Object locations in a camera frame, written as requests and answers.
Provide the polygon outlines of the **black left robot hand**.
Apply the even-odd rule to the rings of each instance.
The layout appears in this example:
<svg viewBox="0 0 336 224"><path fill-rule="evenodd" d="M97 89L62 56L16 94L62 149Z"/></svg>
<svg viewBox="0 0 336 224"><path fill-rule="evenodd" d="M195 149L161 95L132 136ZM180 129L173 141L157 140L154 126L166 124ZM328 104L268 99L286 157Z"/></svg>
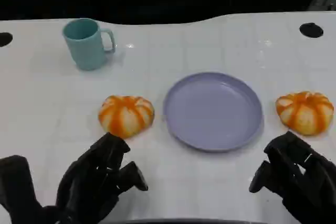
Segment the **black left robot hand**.
<svg viewBox="0 0 336 224"><path fill-rule="evenodd" d="M74 161L58 186L58 223L99 223L116 206L119 196L148 185L134 161L122 166L130 148L120 137L106 133Z"/></svg>

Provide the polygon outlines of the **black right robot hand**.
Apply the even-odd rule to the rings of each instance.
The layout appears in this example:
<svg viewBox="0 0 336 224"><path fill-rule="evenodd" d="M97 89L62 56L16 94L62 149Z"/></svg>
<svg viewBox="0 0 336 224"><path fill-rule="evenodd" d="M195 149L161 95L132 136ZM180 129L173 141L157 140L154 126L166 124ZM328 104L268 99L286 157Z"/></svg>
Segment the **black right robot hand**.
<svg viewBox="0 0 336 224"><path fill-rule="evenodd" d="M335 223L335 165L288 131L270 141L251 193L263 187L279 195L300 223Z"/></svg>

